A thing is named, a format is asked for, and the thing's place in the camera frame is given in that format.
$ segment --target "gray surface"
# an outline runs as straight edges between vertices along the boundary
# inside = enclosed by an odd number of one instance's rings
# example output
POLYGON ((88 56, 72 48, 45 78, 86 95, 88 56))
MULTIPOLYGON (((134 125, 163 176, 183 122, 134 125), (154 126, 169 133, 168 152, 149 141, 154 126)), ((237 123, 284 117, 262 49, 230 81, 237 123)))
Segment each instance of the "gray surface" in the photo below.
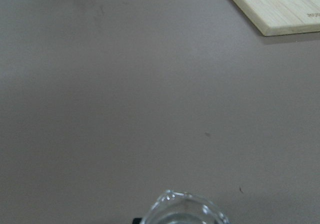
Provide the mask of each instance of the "gray surface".
POLYGON ((319 33, 230 0, 0 5, 0 223, 129 224, 167 188, 320 223, 319 33))

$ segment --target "gray tabletop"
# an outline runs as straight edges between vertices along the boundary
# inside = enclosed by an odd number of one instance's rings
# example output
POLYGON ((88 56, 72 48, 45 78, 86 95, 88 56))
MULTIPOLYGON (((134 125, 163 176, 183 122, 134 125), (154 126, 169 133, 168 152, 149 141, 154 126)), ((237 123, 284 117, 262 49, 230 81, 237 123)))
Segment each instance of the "gray tabletop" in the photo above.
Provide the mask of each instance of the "gray tabletop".
POLYGON ((169 188, 320 223, 319 33, 231 0, 0 4, 0 223, 130 224, 169 188))

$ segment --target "wood grain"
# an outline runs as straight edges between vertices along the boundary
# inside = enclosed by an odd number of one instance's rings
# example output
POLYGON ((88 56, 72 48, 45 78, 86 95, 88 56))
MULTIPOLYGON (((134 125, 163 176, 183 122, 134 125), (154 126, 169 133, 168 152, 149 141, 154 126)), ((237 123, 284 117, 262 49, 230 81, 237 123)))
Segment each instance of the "wood grain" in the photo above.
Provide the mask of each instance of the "wood grain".
POLYGON ((264 36, 320 31, 320 0, 233 0, 264 36))

